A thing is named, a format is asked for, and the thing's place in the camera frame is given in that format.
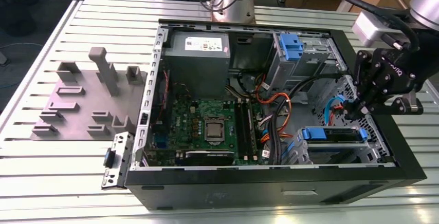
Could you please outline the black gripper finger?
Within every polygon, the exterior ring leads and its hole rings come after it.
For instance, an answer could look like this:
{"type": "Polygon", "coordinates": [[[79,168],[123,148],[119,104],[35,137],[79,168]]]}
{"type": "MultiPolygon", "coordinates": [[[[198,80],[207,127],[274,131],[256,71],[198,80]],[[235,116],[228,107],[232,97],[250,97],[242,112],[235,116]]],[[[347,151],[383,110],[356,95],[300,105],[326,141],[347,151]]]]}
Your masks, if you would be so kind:
{"type": "Polygon", "coordinates": [[[356,98],[346,103],[347,114],[371,114],[374,111],[372,69],[372,53],[360,50],[356,55],[355,68],[351,71],[356,98]]]}
{"type": "Polygon", "coordinates": [[[382,93],[359,97],[352,102],[352,119],[360,119],[367,114],[374,115],[422,115],[425,112],[421,100],[417,98],[417,92],[403,94],[396,97],[391,105],[386,105],[390,96],[382,93]]]}

